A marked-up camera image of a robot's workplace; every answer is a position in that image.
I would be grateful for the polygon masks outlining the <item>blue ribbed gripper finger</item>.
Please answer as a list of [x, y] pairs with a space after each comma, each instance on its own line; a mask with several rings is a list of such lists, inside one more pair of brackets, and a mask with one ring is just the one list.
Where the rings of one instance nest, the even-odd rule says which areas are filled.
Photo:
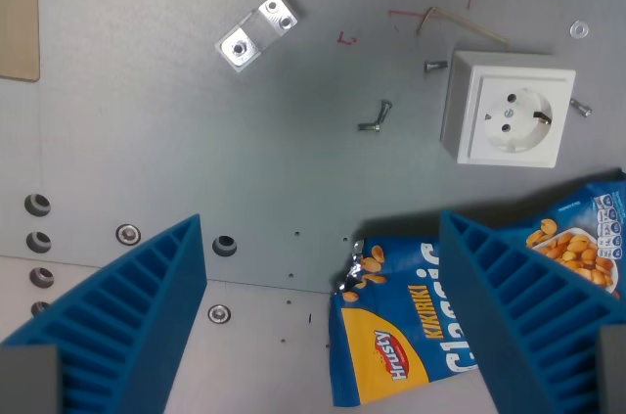
[[501, 413], [598, 413], [601, 327], [623, 302], [456, 213], [440, 215], [439, 280]]
[[161, 413], [206, 287], [197, 215], [122, 255], [3, 347], [52, 345], [66, 413]]

